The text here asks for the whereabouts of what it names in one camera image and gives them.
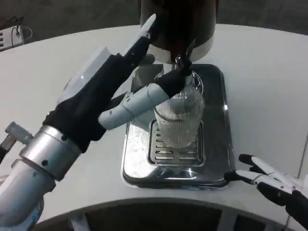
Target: stainless steel tray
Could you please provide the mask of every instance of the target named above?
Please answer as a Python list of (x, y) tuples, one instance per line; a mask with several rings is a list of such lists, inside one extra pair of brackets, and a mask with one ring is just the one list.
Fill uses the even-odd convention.
[[(157, 147), (154, 112), (144, 113), (127, 124), (122, 173), (129, 185), (211, 190), (227, 185), (223, 174), (233, 169), (233, 154), (224, 77), (210, 64), (192, 68), (204, 85), (205, 110), (196, 142), (186, 149), (191, 153), (161, 147), (163, 143)], [(132, 91), (153, 82), (161, 70), (160, 64), (140, 67)]]

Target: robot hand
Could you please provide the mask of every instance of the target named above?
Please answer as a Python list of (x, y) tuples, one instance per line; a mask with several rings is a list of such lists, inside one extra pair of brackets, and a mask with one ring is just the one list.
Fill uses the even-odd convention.
[(251, 165), (250, 171), (235, 170), (224, 175), (225, 180), (242, 180), (256, 185), (270, 201), (280, 206), (308, 230), (308, 178), (304, 181), (279, 172), (260, 158), (241, 154), (239, 161)]
[(170, 71), (137, 92), (112, 99), (144, 61), (163, 24), (152, 15), (123, 56), (98, 49), (69, 81), (58, 105), (20, 152), (21, 159), (0, 187), (0, 230), (32, 227), (41, 215), (43, 196), (54, 189), (55, 181), (64, 178), (91, 141), (98, 141), (108, 129), (129, 122), (184, 88), (188, 68), (185, 74)]

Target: cable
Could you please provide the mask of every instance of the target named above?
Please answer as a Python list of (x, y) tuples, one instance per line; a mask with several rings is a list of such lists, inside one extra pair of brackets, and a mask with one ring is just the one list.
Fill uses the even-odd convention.
[(31, 35), (28, 36), (28, 37), (27, 37), (26, 39), (24, 39), (24, 40), (26, 41), (26, 40), (32, 38), (32, 36), (33, 36), (33, 31), (32, 31), (32, 29), (31, 29), (30, 27), (28, 27), (28, 26), (25, 26), (25, 25), (22, 25), (22, 27), (26, 27), (26, 28), (27, 28), (28, 30), (30, 30), (30, 32), (31, 32)]
[(24, 18), (25, 18), (25, 17), (21, 16), (21, 17), (19, 18), (19, 20), (18, 20), (19, 22), (16, 22), (16, 23), (17, 23), (16, 33), (17, 33), (18, 35), (19, 35), (18, 28), (19, 28), (20, 24), (23, 22)]
[(7, 20), (2, 26), (0, 26), (0, 29), (4, 29), (4, 28), (8, 27), (10, 24), (14, 23), (14, 24), (16, 24), (17, 30), (18, 30), (18, 28), (19, 28), (19, 26), (20, 26), (20, 24), (22, 23), (23, 20), (24, 20), (24, 16), (21, 16), (21, 17), (18, 18), (15, 15), (12, 18), (10, 18), (9, 20)]
[(12, 31), (11, 31), (11, 42), (12, 42), (12, 48), (14, 48), (14, 44), (13, 44), (13, 31), (14, 31), (14, 29), (16, 30), (16, 32), (17, 32), (17, 29), (16, 29), (16, 27), (14, 26), (13, 28), (12, 28)]

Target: clear drinking glass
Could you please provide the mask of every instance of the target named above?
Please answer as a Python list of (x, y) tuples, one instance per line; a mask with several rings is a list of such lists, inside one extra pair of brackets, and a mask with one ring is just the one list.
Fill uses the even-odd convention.
[(186, 86), (154, 109), (162, 140), (170, 147), (187, 147), (196, 138), (205, 107), (202, 94)]

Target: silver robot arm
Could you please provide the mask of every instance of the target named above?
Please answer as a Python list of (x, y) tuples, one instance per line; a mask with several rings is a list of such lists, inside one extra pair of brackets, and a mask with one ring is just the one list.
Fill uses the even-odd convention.
[[(43, 196), (63, 179), (91, 141), (181, 91), (186, 76), (174, 70), (138, 92), (112, 99), (138, 64), (149, 58), (146, 52), (160, 27), (152, 15), (124, 56), (99, 48), (66, 85), (38, 133), (28, 135), (27, 141), (17, 139), (26, 147), (0, 186), (0, 231), (31, 229), (41, 215)], [(4, 143), (6, 154), (14, 142)]]

